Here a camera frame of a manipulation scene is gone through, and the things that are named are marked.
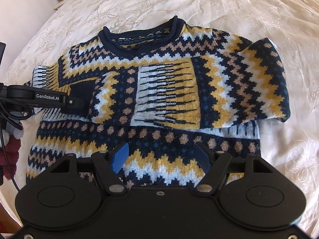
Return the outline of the patterned knit sweater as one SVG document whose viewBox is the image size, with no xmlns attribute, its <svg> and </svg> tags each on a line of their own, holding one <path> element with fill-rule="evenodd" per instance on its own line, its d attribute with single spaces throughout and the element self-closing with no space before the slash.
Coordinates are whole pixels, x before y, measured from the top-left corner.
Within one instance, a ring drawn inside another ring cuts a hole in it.
<svg viewBox="0 0 319 239">
<path fill-rule="evenodd" d="M 27 161 L 31 181 L 67 153 L 89 157 L 120 142 L 127 185 L 195 185 L 204 173 L 200 142 L 234 157 L 260 154 L 258 121 L 290 117 L 284 68 L 274 43 L 252 42 L 173 17 L 155 28 L 105 27 L 51 66 L 31 86 L 87 102 L 81 110 L 45 109 Z"/>
</svg>

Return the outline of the white nightstand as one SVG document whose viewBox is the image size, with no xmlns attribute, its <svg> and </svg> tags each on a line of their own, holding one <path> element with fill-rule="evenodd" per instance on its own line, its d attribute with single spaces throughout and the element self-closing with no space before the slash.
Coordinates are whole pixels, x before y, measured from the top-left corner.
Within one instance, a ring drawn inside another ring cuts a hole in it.
<svg viewBox="0 0 319 239">
<path fill-rule="evenodd" d="M 56 5 L 53 6 L 54 10 L 58 10 L 60 9 L 63 5 L 71 5 L 71 2 L 73 0 L 62 0 L 60 2 L 58 2 Z"/>
</svg>

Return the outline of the dark red cloth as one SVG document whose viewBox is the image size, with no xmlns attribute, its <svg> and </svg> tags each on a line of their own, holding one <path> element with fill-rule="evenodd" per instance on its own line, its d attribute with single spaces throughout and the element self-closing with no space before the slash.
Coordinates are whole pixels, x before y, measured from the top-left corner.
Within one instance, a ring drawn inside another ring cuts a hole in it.
<svg viewBox="0 0 319 239">
<path fill-rule="evenodd" d="M 5 160 L 4 151 L 1 149 L 1 174 L 7 180 L 11 180 L 10 170 L 12 175 L 16 174 L 17 170 L 17 161 L 19 158 L 19 149 L 21 147 L 21 140 L 16 139 L 13 135 L 9 137 L 8 143 L 5 145 L 6 155 L 8 159 L 8 163 Z"/>
</svg>

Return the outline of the cream floral bedspread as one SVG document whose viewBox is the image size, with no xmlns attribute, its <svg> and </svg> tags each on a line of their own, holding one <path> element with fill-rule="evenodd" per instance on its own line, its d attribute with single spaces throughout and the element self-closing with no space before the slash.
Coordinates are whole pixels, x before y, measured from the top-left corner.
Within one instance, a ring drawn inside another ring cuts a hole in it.
<svg viewBox="0 0 319 239">
<path fill-rule="evenodd" d="M 286 72 L 291 117 L 260 122 L 262 157 L 299 186 L 307 207 L 299 227 L 318 236 L 318 0 L 67 0 L 24 47 L 5 84 L 23 84 L 33 68 L 107 26 L 115 33 L 150 29 L 173 16 L 251 41 L 276 45 Z"/>
</svg>

